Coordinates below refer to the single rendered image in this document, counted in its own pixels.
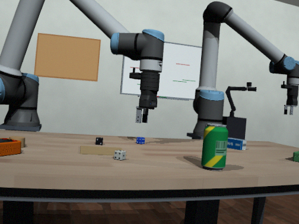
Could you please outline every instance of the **yellow stripe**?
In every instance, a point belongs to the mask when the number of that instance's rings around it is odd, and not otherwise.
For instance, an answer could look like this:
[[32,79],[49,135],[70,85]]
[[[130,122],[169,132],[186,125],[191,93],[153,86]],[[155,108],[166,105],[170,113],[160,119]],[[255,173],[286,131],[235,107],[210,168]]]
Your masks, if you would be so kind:
[[215,128],[215,127],[213,127],[213,126],[209,126],[209,127],[207,127],[207,128],[205,129],[205,132],[203,133],[203,138],[205,138],[205,136],[208,135],[208,133],[209,133],[210,131],[212,131],[214,128]]
[[223,156],[214,156],[210,161],[208,161],[205,166],[212,168]]

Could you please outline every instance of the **red line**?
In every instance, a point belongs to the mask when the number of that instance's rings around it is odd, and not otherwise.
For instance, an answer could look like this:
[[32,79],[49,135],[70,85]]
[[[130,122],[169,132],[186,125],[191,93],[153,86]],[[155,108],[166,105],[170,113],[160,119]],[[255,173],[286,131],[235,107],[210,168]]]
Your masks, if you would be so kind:
[[[184,65],[183,63],[177,63],[177,65]],[[186,66],[190,66],[190,65],[186,65]]]

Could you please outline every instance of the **wall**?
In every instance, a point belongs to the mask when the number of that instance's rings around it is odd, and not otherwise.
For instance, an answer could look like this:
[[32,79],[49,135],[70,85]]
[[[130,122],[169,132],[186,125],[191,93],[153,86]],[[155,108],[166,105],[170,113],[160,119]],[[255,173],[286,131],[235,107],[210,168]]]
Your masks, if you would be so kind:
[[[288,56],[299,59],[299,7],[273,0],[96,0],[130,32],[160,30],[165,41],[202,45],[206,6],[221,1]],[[19,0],[0,0],[0,47]],[[41,132],[92,135],[189,138],[197,114],[192,101],[158,100],[148,124],[135,123],[139,98],[120,95],[122,56],[110,51],[110,40],[68,0],[46,0],[27,50],[22,72],[34,73],[38,33],[101,40],[98,82],[40,77],[38,114]],[[236,117],[247,118],[247,140],[264,140],[299,147],[299,108],[283,115],[285,75],[269,72],[269,59],[226,24],[221,25],[217,89],[246,86],[257,92],[232,92]],[[0,120],[8,107],[0,105]],[[225,98],[224,115],[230,106]]]

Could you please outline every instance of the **whiteboard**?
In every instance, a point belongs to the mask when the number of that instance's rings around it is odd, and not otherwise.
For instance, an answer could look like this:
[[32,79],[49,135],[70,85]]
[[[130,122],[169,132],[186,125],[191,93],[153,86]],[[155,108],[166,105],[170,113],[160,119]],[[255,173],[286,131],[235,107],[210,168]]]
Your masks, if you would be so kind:
[[[194,100],[199,86],[202,48],[186,44],[164,43],[163,65],[160,73],[158,98]],[[140,96],[140,79],[130,79],[129,74],[139,71],[140,61],[123,57],[120,94]]]

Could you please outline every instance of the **green object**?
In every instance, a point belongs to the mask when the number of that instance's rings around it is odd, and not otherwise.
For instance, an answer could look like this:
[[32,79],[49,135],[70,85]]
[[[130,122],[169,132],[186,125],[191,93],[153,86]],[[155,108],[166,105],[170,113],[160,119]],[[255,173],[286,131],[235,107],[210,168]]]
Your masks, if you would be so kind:
[[299,152],[294,152],[293,161],[294,162],[299,162]]
[[202,166],[220,171],[225,167],[228,130],[226,125],[207,124],[203,133]]

